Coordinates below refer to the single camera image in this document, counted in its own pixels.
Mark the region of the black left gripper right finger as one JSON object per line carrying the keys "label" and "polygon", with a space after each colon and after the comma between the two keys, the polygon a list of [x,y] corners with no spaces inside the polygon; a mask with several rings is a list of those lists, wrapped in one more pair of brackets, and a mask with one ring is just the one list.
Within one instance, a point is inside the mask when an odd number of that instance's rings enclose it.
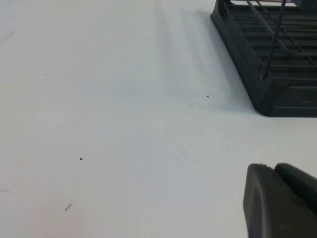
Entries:
{"label": "black left gripper right finger", "polygon": [[285,183],[303,200],[317,200],[317,179],[310,174],[286,163],[280,163],[274,169]]}

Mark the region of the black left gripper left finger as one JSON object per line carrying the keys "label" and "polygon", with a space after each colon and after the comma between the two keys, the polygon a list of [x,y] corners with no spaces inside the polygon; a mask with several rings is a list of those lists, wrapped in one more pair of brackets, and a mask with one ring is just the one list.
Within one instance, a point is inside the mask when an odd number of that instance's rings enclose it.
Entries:
{"label": "black left gripper left finger", "polygon": [[300,198],[274,170],[250,164],[243,209],[250,238],[315,238],[317,201]]}

